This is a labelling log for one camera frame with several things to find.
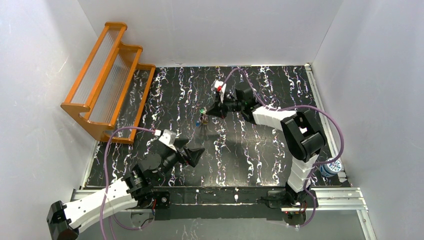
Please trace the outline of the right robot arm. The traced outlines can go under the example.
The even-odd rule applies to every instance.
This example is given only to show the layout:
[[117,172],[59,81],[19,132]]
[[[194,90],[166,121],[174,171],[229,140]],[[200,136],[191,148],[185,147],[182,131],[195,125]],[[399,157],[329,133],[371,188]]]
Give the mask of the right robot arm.
[[309,190],[309,178],[314,170],[314,164],[327,143],[327,137],[316,121],[314,113],[309,109],[272,110],[271,107],[260,103],[247,83],[236,85],[235,96],[226,90],[226,86],[222,81],[214,82],[215,100],[206,114],[225,118],[229,112],[238,112],[251,124],[282,131],[292,156],[283,199],[291,204],[301,202]]

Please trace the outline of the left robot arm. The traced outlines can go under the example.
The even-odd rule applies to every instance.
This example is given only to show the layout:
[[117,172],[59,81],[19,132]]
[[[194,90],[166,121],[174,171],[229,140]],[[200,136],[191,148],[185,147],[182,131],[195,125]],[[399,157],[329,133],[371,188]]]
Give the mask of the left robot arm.
[[78,200],[52,203],[46,217],[51,239],[76,240],[88,227],[127,209],[150,208],[154,213],[167,208],[169,192],[154,191],[154,185],[162,183],[177,164],[196,167],[205,148],[189,148],[188,142],[187,138],[161,140],[114,183]]

